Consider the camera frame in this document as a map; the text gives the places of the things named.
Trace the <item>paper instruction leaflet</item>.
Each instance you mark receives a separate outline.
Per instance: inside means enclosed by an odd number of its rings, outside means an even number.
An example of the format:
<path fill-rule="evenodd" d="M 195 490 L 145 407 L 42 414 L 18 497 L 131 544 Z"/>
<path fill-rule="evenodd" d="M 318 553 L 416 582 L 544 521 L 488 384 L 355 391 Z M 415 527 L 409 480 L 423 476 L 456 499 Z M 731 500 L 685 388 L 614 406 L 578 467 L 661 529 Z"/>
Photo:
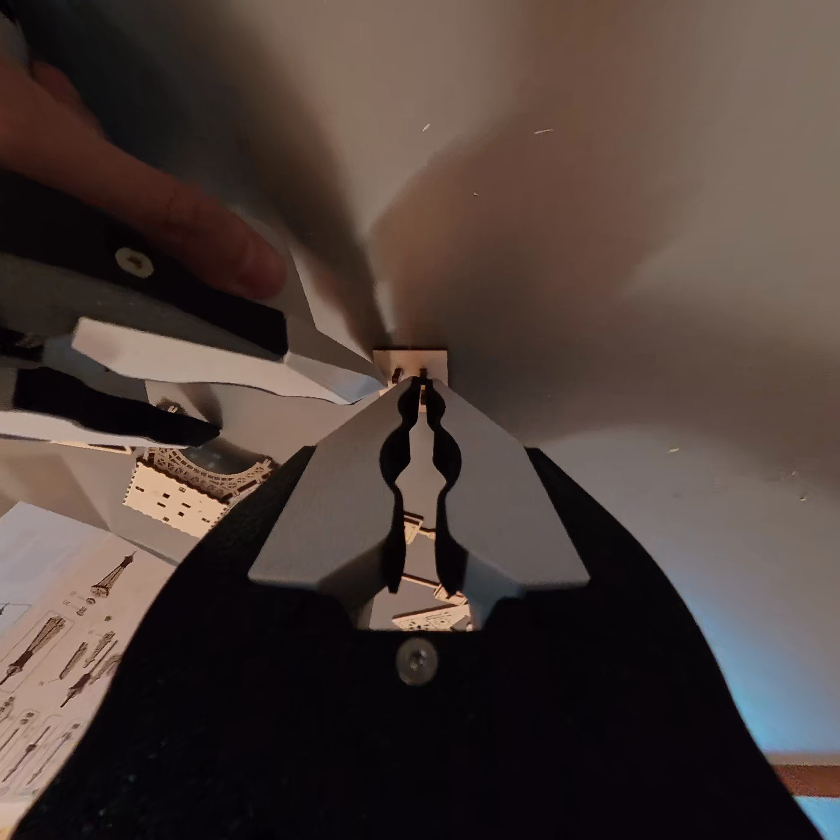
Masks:
<path fill-rule="evenodd" d="M 175 566 L 24 502 L 1 536 L 1 796 L 21 812 L 88 729 Z"/>

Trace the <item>brown wooden board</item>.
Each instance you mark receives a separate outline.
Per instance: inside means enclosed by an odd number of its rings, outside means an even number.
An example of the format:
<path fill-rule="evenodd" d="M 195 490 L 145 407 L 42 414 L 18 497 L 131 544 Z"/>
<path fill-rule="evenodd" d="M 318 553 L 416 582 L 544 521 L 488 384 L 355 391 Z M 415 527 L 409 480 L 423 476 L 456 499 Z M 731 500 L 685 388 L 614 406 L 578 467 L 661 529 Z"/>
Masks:
<path fill-rule="evenodd" d="M 813 799 L 839 799 L 838 764 L 774 763 L 773 771 L 794 796 Z"/>

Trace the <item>small square wooden plate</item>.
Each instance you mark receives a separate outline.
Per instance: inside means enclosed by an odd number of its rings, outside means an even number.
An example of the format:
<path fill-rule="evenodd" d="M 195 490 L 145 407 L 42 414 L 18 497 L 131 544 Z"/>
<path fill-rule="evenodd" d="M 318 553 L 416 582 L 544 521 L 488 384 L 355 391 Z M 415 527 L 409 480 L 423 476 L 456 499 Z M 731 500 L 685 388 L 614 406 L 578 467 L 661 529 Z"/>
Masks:
<path fill-rule="evenodd" d="M 438 349 L 374 350 L 373 361 L 386 378 L 383 396 L 393 387 L 412 377 L 440 380 L 448 384 L 448 352 Z"/>

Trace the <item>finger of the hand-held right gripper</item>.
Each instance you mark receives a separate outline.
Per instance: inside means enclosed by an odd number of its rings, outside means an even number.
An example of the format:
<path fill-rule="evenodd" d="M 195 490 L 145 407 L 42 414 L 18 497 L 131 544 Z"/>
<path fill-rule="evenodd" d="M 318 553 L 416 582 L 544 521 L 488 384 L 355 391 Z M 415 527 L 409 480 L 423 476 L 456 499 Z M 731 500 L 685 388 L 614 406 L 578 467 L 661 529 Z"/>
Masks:
<path fill-rule="evenodd" d="M 101 392 L 47 367 L 3 368 L 2 435 L 86 445 L 197 447 L 219 427 L 146 401 Z"/>
<path fill-rule="evenodd" d="M 241 385 L 277 396 L 353 405 L 385 389 L 367 358 L 321 332 L 312 315 L 307 276 L 293 261 L 289 287 L 276 306 L 284 316 L 287 351 L 278 359 L 187 341 L 114 317 L 87 315 L 75 327 L 72 347 L 113 373 L 176 384 Z"/>

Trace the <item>person's right hand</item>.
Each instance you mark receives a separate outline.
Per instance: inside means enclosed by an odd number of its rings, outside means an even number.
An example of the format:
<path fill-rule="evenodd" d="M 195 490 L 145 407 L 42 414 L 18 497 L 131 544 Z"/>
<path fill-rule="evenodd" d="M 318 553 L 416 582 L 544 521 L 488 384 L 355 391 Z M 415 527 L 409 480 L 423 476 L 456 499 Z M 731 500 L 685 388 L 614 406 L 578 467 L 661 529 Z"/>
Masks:
<path fill-rule="evenodd" d="M 218 290 L 280 293 L 287 263 L 231 209 L 111 143 L 69 78 L 1 61 L 1 165 L 114 217 Z"/>

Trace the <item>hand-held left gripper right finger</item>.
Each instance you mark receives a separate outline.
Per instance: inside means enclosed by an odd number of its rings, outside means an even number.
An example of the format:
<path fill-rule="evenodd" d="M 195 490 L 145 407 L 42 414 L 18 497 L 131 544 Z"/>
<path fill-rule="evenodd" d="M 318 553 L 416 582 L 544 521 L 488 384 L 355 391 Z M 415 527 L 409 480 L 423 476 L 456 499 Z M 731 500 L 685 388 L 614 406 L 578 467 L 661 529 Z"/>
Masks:
<path fill-rule="evenodd" d="M 590 575 L 528 452 L 439 380 L 425 384 L 437 497 L 435 563 L 475 629 L 499 601 L 588 585 Z"/>

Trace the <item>wooden lattice tower base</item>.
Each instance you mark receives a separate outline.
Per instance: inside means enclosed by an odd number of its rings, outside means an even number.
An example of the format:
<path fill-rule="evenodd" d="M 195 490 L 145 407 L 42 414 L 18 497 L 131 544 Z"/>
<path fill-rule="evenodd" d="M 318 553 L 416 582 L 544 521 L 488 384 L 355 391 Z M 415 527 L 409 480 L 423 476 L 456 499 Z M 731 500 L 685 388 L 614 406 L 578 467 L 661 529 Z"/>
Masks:
<path fill-rule="evenodd" d="M 200 539 L 278 467 L 273 458 L 224 441 L 192 448 L 148 447 L 135 462 L 122 503 Z"/>

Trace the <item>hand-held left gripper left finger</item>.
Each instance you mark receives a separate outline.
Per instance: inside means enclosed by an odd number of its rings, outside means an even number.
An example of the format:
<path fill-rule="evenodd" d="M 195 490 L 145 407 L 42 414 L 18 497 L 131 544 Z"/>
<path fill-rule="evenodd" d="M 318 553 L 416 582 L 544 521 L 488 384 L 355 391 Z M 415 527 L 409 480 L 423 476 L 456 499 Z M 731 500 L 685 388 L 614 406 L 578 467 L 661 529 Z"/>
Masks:
<path fill-rule="evenodd" d="M 406 561 L 403 494 L 420 378 L 394 386 L 315 448 L 248 577 L 338 600 L 352 616 L 397 593 Z"/>

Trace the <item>wooden four-square frame piece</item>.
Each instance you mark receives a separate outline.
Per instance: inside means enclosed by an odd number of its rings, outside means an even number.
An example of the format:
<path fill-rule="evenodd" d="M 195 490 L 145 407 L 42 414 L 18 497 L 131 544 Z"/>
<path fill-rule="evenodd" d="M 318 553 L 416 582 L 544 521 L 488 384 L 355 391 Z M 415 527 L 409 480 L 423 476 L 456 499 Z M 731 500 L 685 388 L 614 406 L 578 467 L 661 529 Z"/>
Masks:
<path fill-rule="evenodd" d="M 431 543 L 436 540 L 436 529 L 425 526 L 424 517 L 413 512 L 403 513 L 404 541 L 410 546 L 415 538 L 423 536 Z M 392 623 L 404 632 L 468 633 L 474 630 L 474 621 L 466 596 L 457 591 L 449 594 L 439 581 L 427 577 L 402 573 L 402 581 L 424 587 L 432 592 L 436 605 L 420 611 L 395 614 Z"/>

